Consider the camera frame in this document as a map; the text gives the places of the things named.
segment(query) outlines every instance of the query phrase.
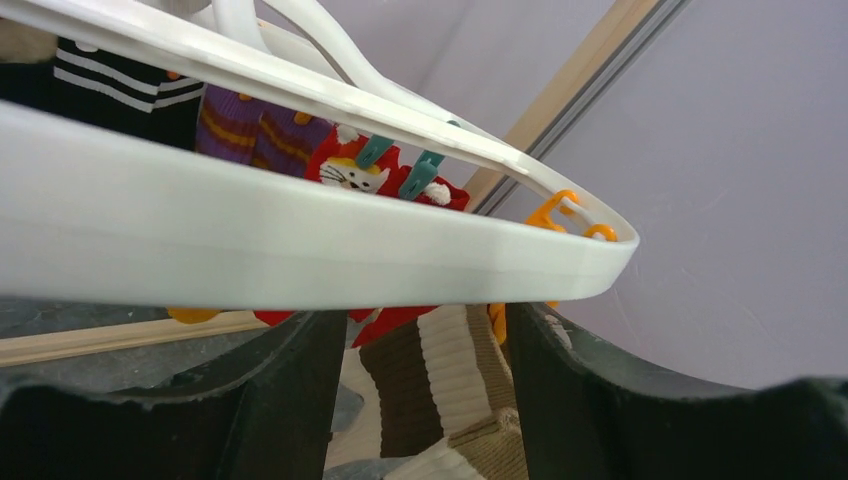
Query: wall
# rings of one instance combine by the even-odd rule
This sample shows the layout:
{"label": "wall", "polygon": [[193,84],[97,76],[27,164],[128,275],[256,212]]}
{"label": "wall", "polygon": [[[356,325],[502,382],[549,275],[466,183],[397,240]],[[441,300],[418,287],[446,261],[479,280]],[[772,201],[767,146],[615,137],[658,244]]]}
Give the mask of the wall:
{"label": "wall", "polygon": [[562,313],[714,381],[848,374],[846,23],[844,0],[681,12],[546,160],[643,236],[615,288]]}
{"label": "wall", "polygon": [[[321,0],[383,75],[497,136],[518,121],[612,3]],[[288,25],[261,0],[257,15]],[[403,151],[407,163],[420,153]],[[475,170],[450,159],[441,167],[458,185]]]}

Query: wooden beam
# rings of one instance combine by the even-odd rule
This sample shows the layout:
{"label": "wooden beam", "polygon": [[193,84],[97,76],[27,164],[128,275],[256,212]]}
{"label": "wooden beam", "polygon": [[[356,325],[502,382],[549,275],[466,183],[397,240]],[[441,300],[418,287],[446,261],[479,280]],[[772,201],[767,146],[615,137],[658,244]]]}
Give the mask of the wooden beam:
{"label": "wooden beam", "polygon": [[[616,0],[504,136],[504,141],[518,150],[530,148],[657,3],[659,0]],[[464,187],[471,195],[466,210],[480,206],[503,178],[494,170],[478,169]]]}
{"label": "wooden beam", "polygon": [[172,318],[83,328],[0,340],[0,367],[176,342],[192,338],[244,332],[268,326],[251,311],[225,312],[193,325]]}

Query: white stripe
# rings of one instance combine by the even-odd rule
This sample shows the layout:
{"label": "white stripe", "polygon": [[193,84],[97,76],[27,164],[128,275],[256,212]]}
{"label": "white stripe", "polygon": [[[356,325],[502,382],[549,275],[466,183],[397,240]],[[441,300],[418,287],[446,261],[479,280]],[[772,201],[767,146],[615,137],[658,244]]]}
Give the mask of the white stripe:
{"label": "white stripe", "polygon": [[56,67],[53,70],[53,75],[59,80],[70,83],[71,85],[76,85],[80,88],[84,88],[86,90],[93,90],[95,92],[100,92],[109,97],[114,98],[115,100],[127,105],[128,107],[135,108],[136,110],[141,110],[145,113],[150,113],[153,111],[153,104],[150,102],[143,102],[138,100],[137,98],[133,98],[127,95],[124,92],[116,90],[114,87],[109,85],[104,85],[95,80],[91,80],[89,78],[81,77],[77,74],[68,72],[66,70],[62,70],[59,67]]}
{"label": "white stripe", "polygon": [[361,396],[364,404],[353,424],[330,441],[324,470],[356,460],[380,458],[383,442],[380,393],[362,365],[358,348],[345,350],[339,383]]}
{"label": "white stripe", "polygon": [[424,450],[383,480],[486,480],[446,438]]}
{"label": "white stripe", "polygon": [[492,414],[466,315],[465,305],[447,305],[417,322],[430,393],[445,435]]}
{"label": "white stripe", "polygon": [[186,93],[183,93],[181,95],[175,95],[173,97],[168,97],[168,98],[160,98],[160,99],[156,100],[156,102],[153,104],[153,108],[170,107],[171,105],[174,105],[174,104],[177,104],[177,103],[182,103],[182,102],[187,102],[189,100],[193,100],[195,98],[200,97],[201,95],[203,95],[203,89],[198,88],[197,90],[192,90],[191,92],[186,92]]}
{"label": "white stripe", "polygon": [[190,85],[197,85],[200,83],[202,83],[200,80],[186,77],[176,80],[174,82],[165,82],[159,85],[159,91],[170,92],[171,90],[179,90],[181,88],[188,87]]}
{"label": "white stripe", "polygon": [[79,55],[75,55],[71,52],[66,52],[65,50],[61,49],[56,52],[56,58],[64,60],[72,65],[82,67],[86,70],[102,73],[103,75],[114,78],[122,84],[139,92],[146,93],[148,95],[156,95],[157,93],[159,93],[158,85],[150,85],[148,83],[136,80],[125,73],[121,73],[108,65],[96,62],[90,58],[80,57]]}

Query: gray floor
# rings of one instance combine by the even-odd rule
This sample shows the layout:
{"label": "gray floor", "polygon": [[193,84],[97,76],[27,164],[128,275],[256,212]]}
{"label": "gray floor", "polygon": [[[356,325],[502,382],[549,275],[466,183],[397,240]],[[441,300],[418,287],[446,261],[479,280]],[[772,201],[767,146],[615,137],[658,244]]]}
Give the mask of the gray floor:
{"label": "gray floor", "polygon": [[[116,307],[0,299],[0,338],[75,330],[168,318],[162,308]],[[361,328],[351,322],[350,344]],[[207,362],[259,335],[261,331],[186,340],[0,368],[0,373],[29,373],[53,382],[97,392],[150,387],[171,375]],[[340,388],[333,430],[343,430],[361,408],[361,399]],[[325,472],[324,480],[377,480],[402,459],[364,461]]]}

